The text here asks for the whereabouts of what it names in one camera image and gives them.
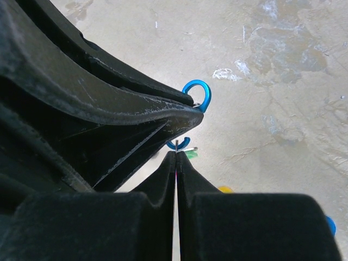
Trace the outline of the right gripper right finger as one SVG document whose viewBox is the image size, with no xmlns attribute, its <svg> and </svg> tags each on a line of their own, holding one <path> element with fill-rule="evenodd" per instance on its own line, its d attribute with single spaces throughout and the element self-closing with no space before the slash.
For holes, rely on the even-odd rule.
<svg viewBox="0 0 348 261">
<path fill-rule="evenodd" d="M 312 197 L 221 192 L 183 152 L 176 170 L 182 260 L 341 260 Z"/>
</svg>

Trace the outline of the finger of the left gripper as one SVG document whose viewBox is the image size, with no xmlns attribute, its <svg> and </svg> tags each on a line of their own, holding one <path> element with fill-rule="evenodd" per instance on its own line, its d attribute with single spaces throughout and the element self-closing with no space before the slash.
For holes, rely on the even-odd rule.
<svg viewBox="0 0 348 261">
<path fill-rule="evenodd" d="M 1 175 L 30 191 L 114 191 L 202 112 L 84 70 L 1 1 Z"/>
<path fill-rule="evenodd" d="M 188 106 L 194 104 L 191 96 L 148 77 L 87 40 L 50 1 L 17 1 L 17 4 L 61 51 L 100 80 L 116 88 Z"/>
</svg>

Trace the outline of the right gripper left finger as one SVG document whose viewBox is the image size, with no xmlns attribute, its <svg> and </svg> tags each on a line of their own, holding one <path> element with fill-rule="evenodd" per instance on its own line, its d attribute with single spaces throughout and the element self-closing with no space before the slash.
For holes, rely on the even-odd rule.
<svg viewBox="0 0 348 261">
<path fill-rule="evenodd" d="M 17 208 L 1 260 L 171 260 L 176 155 L 130 192 L 34 194 Z"/>
</svg>

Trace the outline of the green key tag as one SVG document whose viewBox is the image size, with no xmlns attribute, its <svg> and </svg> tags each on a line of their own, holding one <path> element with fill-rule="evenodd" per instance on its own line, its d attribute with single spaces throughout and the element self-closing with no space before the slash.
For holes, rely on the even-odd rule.
<svg viewBox="0 0 348 261">
<path fill-rule="evenodd" d="M 190 160 L 198 157 L 198 154 L 196 151 L 185 151 L 185 154 Z"/>
</svg>

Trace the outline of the blue S carabiner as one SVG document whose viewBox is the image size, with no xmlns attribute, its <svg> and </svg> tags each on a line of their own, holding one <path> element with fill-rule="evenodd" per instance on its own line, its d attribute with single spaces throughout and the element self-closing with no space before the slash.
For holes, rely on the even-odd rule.
<svg viewBox="0 0 348 261">
<path fill-rule="evenodd" d="M 205 113 L 207 111 L 210 103 L 211 103 L 211 100 L 212 100 L 212 91 L 206 82 L 199 80 L 199 79 L 191 80 L 183 87 L 182 93 L 188 94 L 188 92 L 193 87 L 196 87 L 196 86 L 200 86 L 204 90 L 204 100 L 202 103 L 194 104 L 193 108 L 202 112 L 202 113 Z M 166 145 L 171 150 L 180 151 L 180 150 L 185 149 L 189 145 L 190 140 L 191 139 L 189 137 L 185 137 L 184 140 L 180 144 L 176 140 L 175 144 L 172 141 L 169 141 Z"/>
</svg>

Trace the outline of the silver key black head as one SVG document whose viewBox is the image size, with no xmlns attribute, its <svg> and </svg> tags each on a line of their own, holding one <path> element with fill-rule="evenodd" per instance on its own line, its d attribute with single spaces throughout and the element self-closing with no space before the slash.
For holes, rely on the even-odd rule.
<svg viewBox="0 0 348 261">
<path fill-rule="evenodd" d="M 196 152 L 198 150 L 198 147 L 185 147 L 185 148 L 181 148 L 179 149 L 179 143 L 178 140 L 175 140 L 175 152 Z"/>
</svg>

